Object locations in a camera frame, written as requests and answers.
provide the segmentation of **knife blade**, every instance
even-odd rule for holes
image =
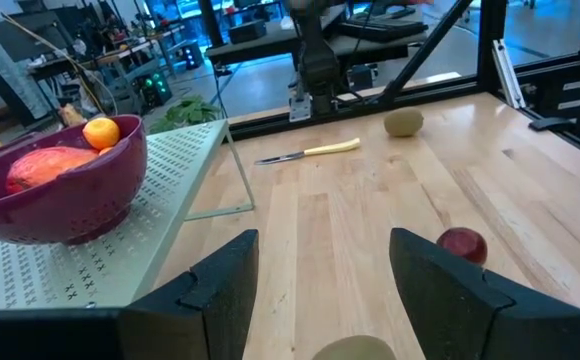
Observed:
[[[336,152],[350,151],[350,150],[354,150],[354,149],[358,148],[360,144],[361,144],[361,140],[359,138],[356,138],[356,139],[342,142],[342,143],[338,143],[338,144],[319,146],[316,148],[307,149],[307,150],[299,151],[299,152],[292,153],[292,154],[275,156],[275,157],[271,157],[271,158],[263,159],[263,160],[257,160],[254,163],[256,165],[268,165],[268,164],[274,164],[274,163],[278,163],[278,162],[282,162],[282,161],[301,159],[301,158],[306,157],[306,156],[332,154],[332,153],[336,153]]]

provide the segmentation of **wooden table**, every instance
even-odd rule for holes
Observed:
[[[244,359],[311,359],[342,337],[385,340],[423,359],[388,259],[390,229],[430,240],[466,226],[485,267],[580,307],[580,150],[488,94],[421,106],[418,136],[389,138],[382,115],[237,143],[254,212],[186,223],[157,286],[248,228],[259,238],[257,300]],[[267,166],[257,159],[361,138],[361,148]],[[246,199],[228,149],[193,208]]]

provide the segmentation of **perforated metal sheet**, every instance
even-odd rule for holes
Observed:
[[[0,242],[0,309],[125,306],[148,293],[228,131],[225,120],[148,136],[130,214],[80,246]]]

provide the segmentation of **red colander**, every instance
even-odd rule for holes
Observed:
[[[51,146],[91,148],[83,126],[39,137],[29,134],[0,147],[0,240],[18,244],[82,244],[118,225],[128,214],[146,173],[146,135],[141,118],[112,117],[121,140],[97,159],[55,180],[9,195],[6,176],[13,162]]]

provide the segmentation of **red apple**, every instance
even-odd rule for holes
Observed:
[[[483,236],[468,228],[446,230],[437,240],[437,245],[477,265],[483,265],[488,257],[488,245]]]

